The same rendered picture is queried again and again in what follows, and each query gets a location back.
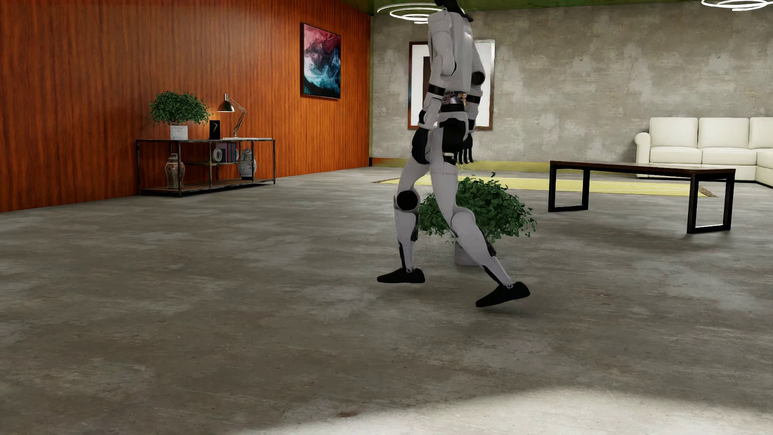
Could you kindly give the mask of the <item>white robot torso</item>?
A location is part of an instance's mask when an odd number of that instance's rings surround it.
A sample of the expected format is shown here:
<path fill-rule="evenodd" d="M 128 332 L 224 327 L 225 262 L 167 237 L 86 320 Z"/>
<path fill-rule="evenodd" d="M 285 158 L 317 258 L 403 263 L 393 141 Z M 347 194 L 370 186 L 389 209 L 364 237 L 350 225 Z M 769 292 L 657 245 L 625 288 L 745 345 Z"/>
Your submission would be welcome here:
<path fill-rule="evenodd" d="M 444 130 L 444 152 L 453 154 L 468 134 L 468 117 L 465 112 L 465 99 L 471 87 L 471 45 L 474 38 L 471 22 L 458 13 L 450 12 L 451 38 L 455 57 L 455 72 L 449 78 L 440 112 L 435 126 Z"/>

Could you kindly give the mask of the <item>small green potted plant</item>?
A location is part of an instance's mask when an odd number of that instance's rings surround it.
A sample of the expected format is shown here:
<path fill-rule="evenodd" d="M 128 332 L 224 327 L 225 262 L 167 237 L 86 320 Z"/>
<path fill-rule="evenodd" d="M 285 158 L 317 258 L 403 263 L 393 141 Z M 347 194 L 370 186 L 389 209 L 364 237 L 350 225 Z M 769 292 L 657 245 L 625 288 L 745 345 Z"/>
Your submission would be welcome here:
<path fill-rule="evenodd" d="M 167 124 L 170 128 L 170 139 L 173 141 L 188 140 L 187 122 L 203 124 L 210 117 L 209 106 L 194 94 L 165 91 L 155 96 L 149 104 L 148 119 L 153 125 Z"/>

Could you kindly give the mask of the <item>yellow floor rug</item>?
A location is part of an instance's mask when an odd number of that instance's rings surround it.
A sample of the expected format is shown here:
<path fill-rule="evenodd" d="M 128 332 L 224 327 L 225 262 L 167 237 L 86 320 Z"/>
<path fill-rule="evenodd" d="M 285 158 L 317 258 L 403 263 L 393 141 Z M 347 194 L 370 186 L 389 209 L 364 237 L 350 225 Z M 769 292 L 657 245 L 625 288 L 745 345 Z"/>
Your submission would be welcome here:
<path fill-rule="evenodd" d="M 502 189 L 522 191 L 548 191 L 549 180 L 531 179 L 522 177 L 498 177 L 498 176 L 459 176 L 459 196 L 469 195 L 470 192 L 481 191 L 484 184 L 494 183 Z M 563 192 L 578 192 L 583 189 L 582 180 L 557 180 L 556 190 Z M 677 183 L 643 183 L 628 181 L 591 180 L 589 183 L 591 193 L 618 193 L 655 196 L 679 196 L 688 197 L 689 184 Z"/>

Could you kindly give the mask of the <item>white framed wall picture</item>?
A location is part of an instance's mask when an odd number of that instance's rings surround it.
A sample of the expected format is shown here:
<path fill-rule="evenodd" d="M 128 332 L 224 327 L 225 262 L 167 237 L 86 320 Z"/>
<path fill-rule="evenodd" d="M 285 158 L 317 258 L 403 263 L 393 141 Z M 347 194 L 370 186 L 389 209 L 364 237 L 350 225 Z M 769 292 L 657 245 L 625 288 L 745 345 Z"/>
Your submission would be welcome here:
<path fill-rule="evenodd" d="M 482 100 L 478 106 L 476 129 L 492 130 L 494 64 L 496 41 L 494 39 L 476 40 L 476 48 L 484 66 L 486 79 L 482 84 Z M 423 107 L 430 78 L 430 56 L 427 42 L 411 42 L 409 45 L 409 97 L 408 123 L 410 130 L 418 128 L 418 115 Z"/>

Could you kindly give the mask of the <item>white robot leg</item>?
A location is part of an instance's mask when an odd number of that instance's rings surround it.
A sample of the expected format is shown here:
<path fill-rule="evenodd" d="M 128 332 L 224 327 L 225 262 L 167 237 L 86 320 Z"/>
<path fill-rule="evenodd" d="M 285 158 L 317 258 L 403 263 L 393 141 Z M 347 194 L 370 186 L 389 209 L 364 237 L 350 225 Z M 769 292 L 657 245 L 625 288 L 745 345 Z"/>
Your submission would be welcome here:
<path fill-rule="evenodd" d="M 458 193 L 456 165 L 446 162 L 443 154 L 433 156 L 430 163 L 430 177 L 439 210 L 459 245 L 500 285 L 506 288 L 513 287 L 513 281 L 496 256 L 490 255 L 486 238 L 476 223 L 475 215 L 456 203 Z"/>
<path fill-rule="evenodd" d="M 396 235 L 401 254 L 401 268 L 414 269 L 413 244 L 418 240 L 418 207 L 420 195 L 414 184 L 430 169 L 430 164 L 417 163 L 411 156 L 403 168 L 394 197 Z"/>

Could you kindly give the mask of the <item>black robot foot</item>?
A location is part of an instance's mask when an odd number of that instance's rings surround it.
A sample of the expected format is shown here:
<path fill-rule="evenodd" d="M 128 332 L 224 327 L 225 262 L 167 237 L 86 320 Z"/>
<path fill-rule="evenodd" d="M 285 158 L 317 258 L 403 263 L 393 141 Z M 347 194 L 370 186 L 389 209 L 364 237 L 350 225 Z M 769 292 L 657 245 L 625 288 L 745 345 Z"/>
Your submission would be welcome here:
<path fill-rule="evenodd" d="M 475 302 L 478 308 L 498 305 L 511 300 L 520 300 L 530 296 L 529 288 L 522 282 L 514 282 L 510 287 L 500 284 L 486 296 Z"/>
<path fill-rule="evenodd" d="M 411 270 L 400 268 L 393 272 L 379 275 L 376 280 L 382 283 L 423 283 L 425 282 L 425 277 L 419 268 Z"/>

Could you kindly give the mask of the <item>large green floor plant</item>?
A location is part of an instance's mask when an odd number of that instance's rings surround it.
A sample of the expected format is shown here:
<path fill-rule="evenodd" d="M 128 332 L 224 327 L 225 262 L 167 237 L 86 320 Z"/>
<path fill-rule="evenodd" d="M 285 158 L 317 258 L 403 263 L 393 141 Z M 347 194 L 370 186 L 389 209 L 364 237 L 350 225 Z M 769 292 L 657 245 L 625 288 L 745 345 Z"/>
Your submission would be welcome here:
<path fill-rule="evenodd" d="M 494 179 L 466 177 L 458 182 L 456 203 L 469 209 L 486 240 L 494 244 L 503 236 L 527 237 L 536 231 L 536 220 L 530 207 L 526 207 L 516 195 L 508 193 Z M 429 193 L 418 208 L 418 230 L 428 235 L 443 236 L 450 226 L 442 216 L 436 196 Z"/>

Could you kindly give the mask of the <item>brass desk lamp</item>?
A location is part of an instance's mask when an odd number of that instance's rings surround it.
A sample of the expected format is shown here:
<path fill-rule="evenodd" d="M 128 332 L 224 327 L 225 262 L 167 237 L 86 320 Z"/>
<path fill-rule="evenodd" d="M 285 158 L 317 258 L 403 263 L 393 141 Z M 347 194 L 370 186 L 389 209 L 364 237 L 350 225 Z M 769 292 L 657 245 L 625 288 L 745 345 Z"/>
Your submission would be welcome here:
<path fill-rule="evenodd" d="M 239 137 L 238 132 L 243 123 L 243 120 L 246 114 L 246 109 L 236 101 L 232 100 L 227 93 L 224 93 L 223 101 L 219 104 L 217 111 L 218 112 L 236 112 L 237 110 L 241 111 L 241 115 L 233 128 L 232 137 L 234 138 Z"/>

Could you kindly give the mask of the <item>white sectional sofa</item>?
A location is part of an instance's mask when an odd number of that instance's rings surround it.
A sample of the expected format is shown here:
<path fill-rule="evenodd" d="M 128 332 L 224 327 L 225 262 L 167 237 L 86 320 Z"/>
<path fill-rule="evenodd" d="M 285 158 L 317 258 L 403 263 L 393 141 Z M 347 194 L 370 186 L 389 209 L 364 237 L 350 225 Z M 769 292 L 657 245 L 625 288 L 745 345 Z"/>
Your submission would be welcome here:
<path fill-rule="evenodd" d="M 634 141 L 637 163 L 729 167 L 773 187 L 773 117 L 656 117 Z"/>

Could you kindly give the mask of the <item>black right robot foot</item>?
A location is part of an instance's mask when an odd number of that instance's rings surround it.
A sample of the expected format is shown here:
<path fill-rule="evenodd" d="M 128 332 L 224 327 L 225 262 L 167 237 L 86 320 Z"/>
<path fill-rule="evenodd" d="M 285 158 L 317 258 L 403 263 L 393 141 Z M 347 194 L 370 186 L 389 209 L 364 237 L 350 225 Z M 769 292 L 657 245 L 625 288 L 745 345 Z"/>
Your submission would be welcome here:
<path fill-rule="evenodd" d="M 419 268 L 411 270 L 400 268 L 393 272 L 379 275 L 376 280 L 382 283 L 423 283 L 425 282 L 425 277 Z"/>

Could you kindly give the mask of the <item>dark metal console table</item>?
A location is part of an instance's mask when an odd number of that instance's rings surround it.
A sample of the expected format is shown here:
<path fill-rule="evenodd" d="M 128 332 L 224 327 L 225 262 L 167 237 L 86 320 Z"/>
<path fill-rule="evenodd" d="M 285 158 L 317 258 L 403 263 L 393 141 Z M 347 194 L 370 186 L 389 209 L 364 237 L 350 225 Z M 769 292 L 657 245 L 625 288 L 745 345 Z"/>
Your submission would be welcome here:
<path fill-rule="evenodd" d="M 166 144 L 169 146 L 169 155 L 178 153 L 179 159 L 185 164 L 184 187 L 181 190 L 169 190 L 164 186 L 144 186 L 142 175 L 141 146 L 143 144 Z M 267 143 L 271 146 L 271 176 L 260 179 L 257 176 L 258 166 L 253 180 L 242 180 L 238 171 L 238 162 L 214 163 L 212 153 L 216 143 L 238 143 L 240 154 L 244 149 L 252 149 L 256 161 L 256 144 Z M 137 191 L 143 196 L 184 197 L 198 193 L 212 191 L 227 191 L 241 189 L 248 186 L 271 183 L 277 179 L 277 153 L 276 140 L 273 138 L 234 138 L 229 137 L 217 141 L 209 139 L 189 139 L 186 141 L 173 141 L 171 139 L 136 139 L 134 141 L 137 160 Z"/>

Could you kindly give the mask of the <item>abstract pink blue painting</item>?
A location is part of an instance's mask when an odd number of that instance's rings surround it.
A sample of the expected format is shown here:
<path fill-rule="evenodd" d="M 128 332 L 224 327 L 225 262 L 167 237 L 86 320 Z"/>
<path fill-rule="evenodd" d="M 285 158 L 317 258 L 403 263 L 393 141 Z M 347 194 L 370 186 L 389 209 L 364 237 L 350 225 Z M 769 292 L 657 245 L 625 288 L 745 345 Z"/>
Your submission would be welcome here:
<path fill-rule="evenodd" d="M 341 36 L 301 23 L 301 92 L 304 96 L 341 98 Z"/>

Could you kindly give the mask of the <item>brown patterned ceramic vase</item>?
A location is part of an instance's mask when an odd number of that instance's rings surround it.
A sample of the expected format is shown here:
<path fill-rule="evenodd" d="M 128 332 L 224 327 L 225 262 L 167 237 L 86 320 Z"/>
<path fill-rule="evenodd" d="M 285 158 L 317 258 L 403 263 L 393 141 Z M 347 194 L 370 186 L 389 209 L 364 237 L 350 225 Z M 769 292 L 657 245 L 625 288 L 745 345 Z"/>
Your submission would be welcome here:
<path fill-rule="evenodd" d="M 171 153 L 165 164 L 166 188 L 169 190 L 181 190 L 184 187 L 185 164 L 179 159 L 178 153 Z"/>

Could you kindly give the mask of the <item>black left robot foot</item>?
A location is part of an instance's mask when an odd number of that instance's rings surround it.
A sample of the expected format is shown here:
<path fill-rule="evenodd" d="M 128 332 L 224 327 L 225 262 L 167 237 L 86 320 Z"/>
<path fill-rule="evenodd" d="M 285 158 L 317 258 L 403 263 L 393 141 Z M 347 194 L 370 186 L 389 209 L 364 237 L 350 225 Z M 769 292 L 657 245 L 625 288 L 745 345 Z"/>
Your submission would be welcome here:
<path fill-rule="evenodd" d="M 475 302 L 478 308 L 498 305 L 511 300 L 520 300 L 530 296 L 529 288 L 522 282 L 514 282 L 510 287 L 500 284 L 486 296 Z"/>

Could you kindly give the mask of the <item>white left robot leg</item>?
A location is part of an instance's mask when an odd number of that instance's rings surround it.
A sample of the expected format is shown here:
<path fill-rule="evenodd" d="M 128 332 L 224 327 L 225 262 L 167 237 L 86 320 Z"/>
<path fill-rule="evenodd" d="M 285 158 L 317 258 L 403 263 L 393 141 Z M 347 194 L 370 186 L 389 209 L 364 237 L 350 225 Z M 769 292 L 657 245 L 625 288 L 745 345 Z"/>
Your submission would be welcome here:
<path fill-rule="evenodd" d="M 513 281 L 496 256 L 490 255 L 486 238 L 476 223 L 475 215 L 456 203 L 458 193 L 456 165 L 446 162 L 443 154 L 433 156 L 430 163 L 430 177 L 439 210 L 459 245 L 500 285 L 506 288 L 513 287 Z"/>

